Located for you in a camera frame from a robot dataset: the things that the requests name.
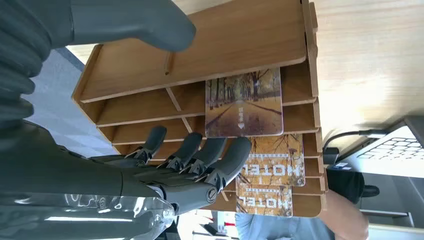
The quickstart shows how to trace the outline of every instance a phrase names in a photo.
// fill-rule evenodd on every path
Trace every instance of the wooden table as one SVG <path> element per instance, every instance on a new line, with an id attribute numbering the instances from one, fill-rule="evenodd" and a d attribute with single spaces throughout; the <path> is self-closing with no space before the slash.
<path id="1" fill-rule="evenodd" d="M 228 0 L 174 0 L 187 14 Z M 318 85 L 324 140 L 424 114 L 424 2 L 316 0 Z M 93 45 L 69 46 L 83 63 Z M 345 149 L 357 140 L 333 145 Z"/>

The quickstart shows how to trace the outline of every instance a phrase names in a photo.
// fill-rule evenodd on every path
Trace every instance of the clear plastic cover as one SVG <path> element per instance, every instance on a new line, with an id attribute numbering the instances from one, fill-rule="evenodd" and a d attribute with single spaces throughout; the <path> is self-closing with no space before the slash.
<path id="1" fill-rule="evenodd" d="M 0 240 L 154 240 L 174 218 L 158 197 L 0 193 Z"/>

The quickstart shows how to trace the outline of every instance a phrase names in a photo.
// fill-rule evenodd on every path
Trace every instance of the person's arm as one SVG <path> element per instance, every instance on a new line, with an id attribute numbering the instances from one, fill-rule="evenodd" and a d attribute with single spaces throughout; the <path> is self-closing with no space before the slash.
<path id="1" fill-rule="evenodd" d="M 349 200 L 328 190 L 327 209 L 318 217 L 334 232 L 336 240 L 368 239 L 368 219 Z"/>

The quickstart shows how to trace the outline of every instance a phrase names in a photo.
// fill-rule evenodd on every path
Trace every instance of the black cable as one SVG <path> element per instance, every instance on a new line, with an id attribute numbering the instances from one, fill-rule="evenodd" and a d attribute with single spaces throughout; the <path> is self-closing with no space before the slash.
<path id="1" fill-rule="evenodd" d="M 338 139 L 345 136 L 352 136 L 352 135 L 359 135 L 359 136 L 371 136 L 371 135 L 386 135 L 387 131 L 381 130 L 381 129 L 369 129 L 369 130 L 361 130 L 361 131 L 347 131 L 343 133 L 336 134 L 334 136 L 331 136 L 322 147 L 322 152 L 325 153 L 327 147 L 329 146 L 329 143 L 333 141 L 334 139 Z"/>

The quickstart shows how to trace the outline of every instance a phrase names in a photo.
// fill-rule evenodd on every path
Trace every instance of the autumn tree image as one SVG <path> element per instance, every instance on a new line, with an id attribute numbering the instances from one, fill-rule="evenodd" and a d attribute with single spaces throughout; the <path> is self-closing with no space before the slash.
<path id="1" fill-rule="evenodd" d="M 206 81 L 207 137 L 279 135 L 283 132 L 279 68 Z"/>

